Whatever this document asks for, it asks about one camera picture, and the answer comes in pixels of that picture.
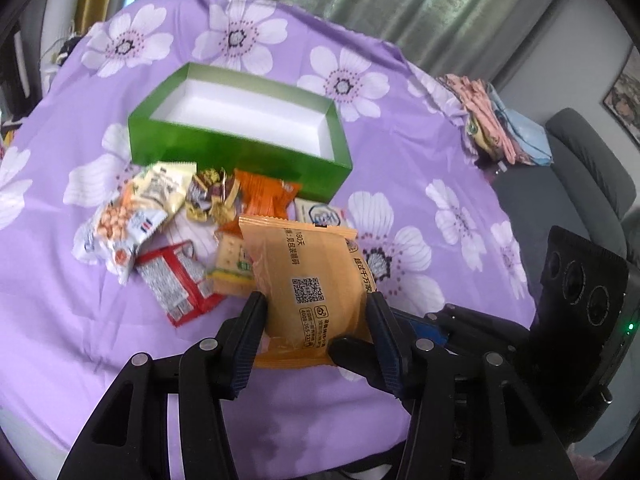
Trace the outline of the cream nut snack packet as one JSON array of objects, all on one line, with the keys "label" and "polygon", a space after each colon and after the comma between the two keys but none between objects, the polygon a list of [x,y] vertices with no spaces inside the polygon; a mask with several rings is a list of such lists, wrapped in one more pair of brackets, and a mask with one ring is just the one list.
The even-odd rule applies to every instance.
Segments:
[{"label": "cream nut snack packet", "polygon": [[136,209],[162,210],[168,223],[186,200],[195,162],[154,162],[131,181],[129,200]]}]

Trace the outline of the red silver snack packet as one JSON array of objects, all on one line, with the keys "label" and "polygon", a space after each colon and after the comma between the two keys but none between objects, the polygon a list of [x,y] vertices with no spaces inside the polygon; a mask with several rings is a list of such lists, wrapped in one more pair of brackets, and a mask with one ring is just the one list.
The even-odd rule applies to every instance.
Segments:
[{"label": "red silver snack packet", "polygon": [[213,311],[224,300],[214,292],[190,240],[147,252],[137,258],[136,270],[175,327]]}]

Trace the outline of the green cardboard box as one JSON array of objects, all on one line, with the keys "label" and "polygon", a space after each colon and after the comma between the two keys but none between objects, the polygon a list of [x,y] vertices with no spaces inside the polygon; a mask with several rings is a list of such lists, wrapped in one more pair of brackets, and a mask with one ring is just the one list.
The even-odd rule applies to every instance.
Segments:
[{"label": "green cardboard box", "polygon": [[194,162],[298,183],[327,203],[352,172],[334,102],[264,77],[188,63],[128,117],[135,164]]}]

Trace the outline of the framed wall picture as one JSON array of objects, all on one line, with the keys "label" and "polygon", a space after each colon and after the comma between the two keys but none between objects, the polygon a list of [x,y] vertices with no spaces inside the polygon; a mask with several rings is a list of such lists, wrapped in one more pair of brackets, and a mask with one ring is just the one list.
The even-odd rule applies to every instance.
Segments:
[{"label": "framed wall picture", "polygon": [[636,141],[639,141],[640,127],[639,64],[639,51],[636,47],[632,47],[625,66],[603,101],[612,115]]}]

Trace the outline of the yellow-orange snack packet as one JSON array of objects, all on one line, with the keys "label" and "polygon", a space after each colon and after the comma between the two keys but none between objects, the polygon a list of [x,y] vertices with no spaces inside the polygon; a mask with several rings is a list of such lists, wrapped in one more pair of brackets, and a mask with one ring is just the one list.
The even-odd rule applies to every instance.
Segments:
[{"label": "yellow-orange snack packet", "polygon": [[257,367],[330,365],[333,339],[369,337],[364,307],[376,284],[357,230],[257,216],[242,216],[239,227],[256,288],[268,304],[267,342]]}]

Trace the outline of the gold brown candy packet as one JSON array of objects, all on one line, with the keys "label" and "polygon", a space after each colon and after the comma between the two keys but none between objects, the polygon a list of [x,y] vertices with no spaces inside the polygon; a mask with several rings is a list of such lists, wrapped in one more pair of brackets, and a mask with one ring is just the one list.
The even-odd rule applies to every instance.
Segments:
[{"label": "gold brown candy packet", "polygon": [[195,222],[224,226],[238,211],[240,182],[223,169],[203,169],[192,177],[186,192],[186,216]]}]

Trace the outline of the white peanut snack packet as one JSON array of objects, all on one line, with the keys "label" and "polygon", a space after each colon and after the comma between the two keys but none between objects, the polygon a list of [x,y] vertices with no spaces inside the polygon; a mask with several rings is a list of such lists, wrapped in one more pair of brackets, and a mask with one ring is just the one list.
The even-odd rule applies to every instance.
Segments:
[{"label": "white peanut snack packet", "polygon": [[142,245],[168,218],[162,208],[126,200],[114,192],[74,236],[73,256],[87,264],[104,263],[126,285]]}]

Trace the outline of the grey sofa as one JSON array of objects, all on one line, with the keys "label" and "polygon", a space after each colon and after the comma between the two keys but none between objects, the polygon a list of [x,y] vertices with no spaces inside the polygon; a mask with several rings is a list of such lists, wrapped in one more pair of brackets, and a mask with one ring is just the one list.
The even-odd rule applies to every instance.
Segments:
[{"label": "grey sofa", "polygon": [[629,259],[623,231],[624,211],[636,194],[627,171],[576,110],[556,113],[546,123],[546,133],[553,155],[550,166],[512,166],[497,171],[491,182],[520,246],[534,318],[552,226],[590,240],[637,268]]}]

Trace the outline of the white red-bean cake packet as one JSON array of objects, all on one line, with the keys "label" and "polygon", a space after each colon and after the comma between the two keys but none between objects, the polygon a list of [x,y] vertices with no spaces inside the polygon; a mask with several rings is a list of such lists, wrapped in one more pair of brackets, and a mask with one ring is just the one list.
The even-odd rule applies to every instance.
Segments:
[{"label": "white red-bean cake packet", "polygon": [[302,198],[294,200],[294,207],[298,222],[314,226],[346,226],[346,214],[341,208]]}]

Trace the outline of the pile of folded clothes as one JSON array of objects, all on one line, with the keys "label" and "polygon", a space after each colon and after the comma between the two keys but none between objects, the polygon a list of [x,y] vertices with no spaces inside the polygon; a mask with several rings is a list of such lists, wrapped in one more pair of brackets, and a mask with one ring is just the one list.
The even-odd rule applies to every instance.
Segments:
[{"label": "pile of folded clothes", "polygon": [[492,84],[447,74],[439,81],[469,114],[466,131],[494,162],[550,166],[553,155],[546,130],[503,103]]}]

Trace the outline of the yellow soda cracker packet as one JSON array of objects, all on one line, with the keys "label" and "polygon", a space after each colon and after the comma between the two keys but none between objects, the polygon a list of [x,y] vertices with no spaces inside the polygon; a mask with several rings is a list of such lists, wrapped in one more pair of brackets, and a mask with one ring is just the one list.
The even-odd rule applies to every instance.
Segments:
[{"label": "yellow soda cracker packet", "polygon": [[213,282],[213,291],[218,295],[247,298],[254,292],[252,263],[242,238],[229,233],[221,235],[215,264],[208,277]]}]

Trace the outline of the dark orange snack packet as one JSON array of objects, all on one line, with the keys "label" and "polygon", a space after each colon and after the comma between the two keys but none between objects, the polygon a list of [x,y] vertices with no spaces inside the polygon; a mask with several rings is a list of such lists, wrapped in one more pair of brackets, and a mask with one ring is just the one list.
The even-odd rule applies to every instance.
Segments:
[{"label": "dark orange snack packet", "polygon": [[302,189],[299,183],[252,174],[235,169],[234,176],[240,182],[240,206],[232,222],[220,226],[219,232],[241,235],[239,216],[288,218],[288,206]]}]

